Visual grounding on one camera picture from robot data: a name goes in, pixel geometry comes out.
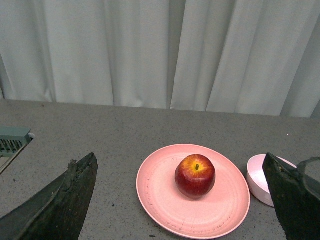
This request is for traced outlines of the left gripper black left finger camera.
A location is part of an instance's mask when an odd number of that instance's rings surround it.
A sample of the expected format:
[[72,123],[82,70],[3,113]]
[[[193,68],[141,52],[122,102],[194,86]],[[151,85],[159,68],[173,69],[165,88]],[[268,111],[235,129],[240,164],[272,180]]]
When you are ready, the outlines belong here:
[[2,240],[77,240],[94,192],[98,161],[89,153],[0,219]]

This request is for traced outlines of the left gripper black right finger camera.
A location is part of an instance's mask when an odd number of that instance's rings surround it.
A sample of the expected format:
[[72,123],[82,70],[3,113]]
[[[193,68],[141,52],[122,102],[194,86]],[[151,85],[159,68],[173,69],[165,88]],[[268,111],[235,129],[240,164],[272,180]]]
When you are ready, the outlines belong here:
[[306,174],[309,164],[319,162],[311,157],[293,167],[269,152],[264,158],[263,172],[288,240],[320,238],[320,182]]

